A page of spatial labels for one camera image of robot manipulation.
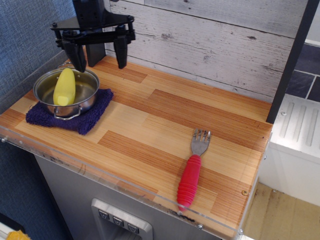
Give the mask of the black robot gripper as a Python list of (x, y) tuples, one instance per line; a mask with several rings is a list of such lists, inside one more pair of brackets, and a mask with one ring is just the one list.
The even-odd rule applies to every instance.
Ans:
[(84, 73), (87, 66), (81, 45), (113, 42), (118, 68), (127, 65), (128, 44), (136, 39), (134, 17), (111, 13), (102, 0), (74, 0), (76, 16), (54, 22), (50, 28), (74, 68)]

